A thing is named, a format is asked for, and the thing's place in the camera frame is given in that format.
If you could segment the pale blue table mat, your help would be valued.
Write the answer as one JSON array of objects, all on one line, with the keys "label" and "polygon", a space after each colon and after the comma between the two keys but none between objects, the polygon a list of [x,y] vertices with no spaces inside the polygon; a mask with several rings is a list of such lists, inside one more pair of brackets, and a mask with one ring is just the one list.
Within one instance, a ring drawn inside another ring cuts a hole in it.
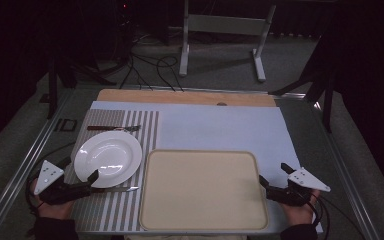
[{"label": "pale blue table mat", "polygon": [[[158,134],[154,150],[244,151],[253,154],[259,176],[284,188],[287,174],[281,164],[300,168],[281,110],[277,107],[212,106],[95,101],[91,109],[157,111]],[[287,226],[279,205],[266,200],[268,225],[254,231],[150,231],[138,235],[273,234]]]}]

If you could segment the person's right hand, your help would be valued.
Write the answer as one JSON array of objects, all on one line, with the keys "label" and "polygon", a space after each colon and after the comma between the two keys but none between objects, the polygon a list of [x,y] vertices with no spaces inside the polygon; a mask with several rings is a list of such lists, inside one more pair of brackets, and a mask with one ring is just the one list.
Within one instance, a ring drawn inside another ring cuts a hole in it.
[{"label": "person's right hand", "polygon": [[313,222],[313,214],[320,195],[319,190],[313,190],[310,201],[303,206],[289,206],[280,204],[290,226],[311,224]]}]

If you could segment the table knife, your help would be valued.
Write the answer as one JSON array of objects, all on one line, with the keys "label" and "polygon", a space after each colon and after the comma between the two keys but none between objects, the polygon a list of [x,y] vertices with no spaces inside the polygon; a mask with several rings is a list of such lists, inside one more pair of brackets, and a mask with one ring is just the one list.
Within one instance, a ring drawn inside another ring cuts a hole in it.
[{"label": "table knife", "polygon": [[92,188],[91,193],[107,193],[107,192],[131,192],[140,189],[138,186],[130,187],[113,187],[113,188]]}]

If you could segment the white plate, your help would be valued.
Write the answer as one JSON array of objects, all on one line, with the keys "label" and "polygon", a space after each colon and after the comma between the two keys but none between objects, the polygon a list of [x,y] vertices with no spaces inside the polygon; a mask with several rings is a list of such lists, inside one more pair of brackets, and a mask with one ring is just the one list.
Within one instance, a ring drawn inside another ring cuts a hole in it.
[{"label": "white plate", "polygon": [[129,133],[107,131],[87,140],[77,151],[74,171],[82,182],[98,171],[94,188],[110,188],[127,181],[142,162],[142,147]]}]

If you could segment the beige tray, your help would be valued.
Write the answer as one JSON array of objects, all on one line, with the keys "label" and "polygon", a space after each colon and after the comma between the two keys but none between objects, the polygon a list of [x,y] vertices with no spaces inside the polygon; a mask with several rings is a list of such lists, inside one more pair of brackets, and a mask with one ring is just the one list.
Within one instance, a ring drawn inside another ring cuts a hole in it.
[{"label": "beige tray", "polygon": [[244,151],[152,151],[139,222],[150,231],[265,229],[268,213],[255,157]]}]

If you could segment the aluminium rail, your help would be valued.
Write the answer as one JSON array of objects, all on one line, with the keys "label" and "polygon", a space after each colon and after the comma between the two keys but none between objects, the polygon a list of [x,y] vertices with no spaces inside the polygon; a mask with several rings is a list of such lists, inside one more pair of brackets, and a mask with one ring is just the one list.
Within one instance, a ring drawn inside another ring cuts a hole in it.
[{"label": "aluminium rail", "polygon": [[0,226],[4,221],[8,211],[11,209],[12,204],[16,200],[20,190],[24,186],[33,165],[38,160],[44,146],[48,142],[53,129],[57,125],[61,112],[73,94],[73,89],[63,90],[58,100],[57,109],[54,115],[48,119],[42,129],[40,130],[37,138],[30,147],[28,153],[24,157],[20,165],[14,170],[14,175],[9,180],[0,196]]},{"label": "aluminium rail", "polygon": [[333,135],[326,130],[322,123],[323,111],[318,102],[310,103],[313,115],[316,118],[318,128],[327,141],[327,146],[333,157],[333,165],[335,166],[337,175],[347,195],[348,202],[353,210],[353,214],[358,222],[358,230],[362,233],[365,240],[379,240],[379,234],[373,225],[369,216],[366,205],[358,192],[357,186],[354,184],[352,176],[346,167],[340,150],[333,138]]}]

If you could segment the black stand legs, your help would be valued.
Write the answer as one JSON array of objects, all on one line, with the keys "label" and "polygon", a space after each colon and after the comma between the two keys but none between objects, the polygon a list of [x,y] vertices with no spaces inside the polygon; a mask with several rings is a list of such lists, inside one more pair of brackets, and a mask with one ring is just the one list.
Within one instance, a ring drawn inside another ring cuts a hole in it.
[{"label": "black stand legs", "polygon": [[61,80],[66,88],[75,88],[77,85],[75,71],[91,77],[102,85],[113,85],[113,82],[104,79],[70,57],[61,53],[51,53],[48,57],[48,93],[45,94],[45,103],[48,104],[48,119],[51,119],[58,109],[58,80]]},{"label": "black stand legs", "polygon": [[305,94],[304,100],[316,103],[324,96],[322,108],[322,123],[325,129],[331,133],[330,116],[332,110],[332,97],[334,90],[335,73],[335,38],[326,31],[321,35],[318,43],[307,61],[299,79],[278,90],[270,91],[270,95],[281,96],[302,85],[311,83]]}]

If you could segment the grey metal stand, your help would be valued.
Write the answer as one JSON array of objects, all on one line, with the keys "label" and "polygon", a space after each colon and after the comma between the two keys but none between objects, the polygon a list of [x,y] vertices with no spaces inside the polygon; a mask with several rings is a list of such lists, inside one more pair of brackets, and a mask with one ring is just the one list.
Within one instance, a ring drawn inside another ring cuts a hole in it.
[{"label": "grey metal stand", "polygon": [[258,46],[252,50],[252,58],[256,70],[257,79],[260,82],[264,82],[266,80],[266,74],[263,66],[262,51],[269,34],[276,7],[276,4],[271,4],[268,13],[264,19],[212,16],[202,14],[191,14],[189,12],[189,0],[184,0],[184,14],[182,27],[183,42],[179,65],[179,75],[184,77],[188,74],[188,40],[190,31],[222,34],[240,34],[260,37],[260,42]]}]

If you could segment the wooden board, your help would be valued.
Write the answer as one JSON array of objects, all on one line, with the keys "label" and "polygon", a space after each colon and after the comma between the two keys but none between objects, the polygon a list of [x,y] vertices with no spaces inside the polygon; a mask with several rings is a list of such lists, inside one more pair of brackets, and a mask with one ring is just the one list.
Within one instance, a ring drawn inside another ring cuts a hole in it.
[{"label": "wooden board", "polygon": [[99,92],[97,100],[135,103],[276,107],[273,97],[260,93],[104,89]]}]

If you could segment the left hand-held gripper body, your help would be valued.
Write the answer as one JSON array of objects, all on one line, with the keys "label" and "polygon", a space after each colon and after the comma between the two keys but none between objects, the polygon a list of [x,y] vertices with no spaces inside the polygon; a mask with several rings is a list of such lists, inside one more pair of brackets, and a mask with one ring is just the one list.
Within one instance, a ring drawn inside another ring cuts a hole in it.
[{"label": "left hand-held gripper body", "polygon": [[38,171],[33,195],[49,205],[61,205],[91,195],[92,176],[85,182],[68,184],[64,181],[65,168],[71,163],[63,159],[54,164],[44,160]]}]

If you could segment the striped grey white placemat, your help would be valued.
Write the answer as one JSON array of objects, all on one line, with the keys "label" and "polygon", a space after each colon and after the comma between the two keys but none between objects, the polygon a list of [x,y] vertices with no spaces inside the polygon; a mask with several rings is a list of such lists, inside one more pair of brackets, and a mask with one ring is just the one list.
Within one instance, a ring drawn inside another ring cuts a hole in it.
[{"label": "striped grey white placemat", "polygon": [[139,210],[147,155],[156,147],[158,134],[157,111],[149,110],[103,110],[91,109],[87,112],[80,128],[72,152],[72,163],[66,168],[65,180],[68,183],[82,182],[74,171],[74,159],[79,148],[91,137],[107,131],[88,131],[87,126],[135,126],[141,129],[134,132],[122,131],[134,136],[142,147],[142,162],[138,170],[127,181],[114,187],[138,186],[131,192],[93,193],[75,201],[71,217],[76,222],[79,233],[117,235],[139,233]]}]

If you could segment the person's left hand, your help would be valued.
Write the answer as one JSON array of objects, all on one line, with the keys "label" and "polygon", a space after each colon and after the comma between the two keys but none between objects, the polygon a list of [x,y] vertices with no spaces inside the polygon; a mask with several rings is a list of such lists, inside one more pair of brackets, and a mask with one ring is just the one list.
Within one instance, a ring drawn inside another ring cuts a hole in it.
[{"label": "person's left hand", "polygon": [[42,201],[38,195],[35,195],[34,199],[36,200],[36,209],[40,217],[58,220],[67,220],[70,218],[74,206],[73,201],[69,201],[61,205],[49,205]]}]

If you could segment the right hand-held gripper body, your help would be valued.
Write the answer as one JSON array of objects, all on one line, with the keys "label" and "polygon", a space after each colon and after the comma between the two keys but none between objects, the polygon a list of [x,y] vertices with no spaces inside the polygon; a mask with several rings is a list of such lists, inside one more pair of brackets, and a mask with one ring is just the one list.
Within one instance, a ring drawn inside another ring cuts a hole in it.
[{"label": "right hand-held gripper body", "polygon": [[310,201],[313,190],[330,192],[331,188],[315,177],[305,168],[293,169],[287,174],[287,186],[284,188],[271,186],[266,190],[269,200],[289,206],[303,206]]}]

